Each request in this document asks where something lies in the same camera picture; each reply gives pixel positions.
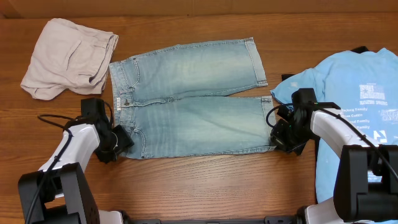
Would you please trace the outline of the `light blue denim shorts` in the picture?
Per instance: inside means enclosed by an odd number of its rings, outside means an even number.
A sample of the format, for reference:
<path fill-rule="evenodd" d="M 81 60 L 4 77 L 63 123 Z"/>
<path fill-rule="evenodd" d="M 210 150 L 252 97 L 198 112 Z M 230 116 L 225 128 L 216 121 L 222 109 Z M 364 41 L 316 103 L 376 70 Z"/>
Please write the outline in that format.
<path fill-rule="evenodd" d="M 274 149 L 271 96 L 253 38 L 175 45 L 109 65 L 114 120 L 130 159 L 251 154 Z"/>

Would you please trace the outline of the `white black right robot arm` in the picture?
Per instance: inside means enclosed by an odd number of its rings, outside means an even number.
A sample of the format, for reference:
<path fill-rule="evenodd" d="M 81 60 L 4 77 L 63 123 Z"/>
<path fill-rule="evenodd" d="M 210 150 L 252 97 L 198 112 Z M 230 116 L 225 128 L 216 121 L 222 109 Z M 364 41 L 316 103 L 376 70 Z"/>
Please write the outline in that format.
<path fill-rule="evenodd" d="M 298 210 L 293 223 L 370 223 L 397 219 L 397 146 L 385 145 L 350 123 L 334 102 L 318 102 L 312 88 L 273 109 L 278 150 L 301 154 L 310 139 L 324 140 L 340 158 L 333 196 Z"/>

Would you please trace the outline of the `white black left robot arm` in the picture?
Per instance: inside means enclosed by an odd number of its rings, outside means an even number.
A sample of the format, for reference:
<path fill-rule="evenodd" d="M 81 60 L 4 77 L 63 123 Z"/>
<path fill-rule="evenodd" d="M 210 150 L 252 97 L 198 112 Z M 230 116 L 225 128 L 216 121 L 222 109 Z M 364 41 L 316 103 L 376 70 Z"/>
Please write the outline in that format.
<path fill-rule="evenodd" d="M 99 210 L 84 171 L 91 155 L 105 164 L 133 146 L 125 129 L 113 124 L 109 103 L 81 101 L 81 114 L 67 118 L 63 138 L 36 172 L 24 174 L 18 191 L 26 223 L 130 223 L 127 213 Z"/>

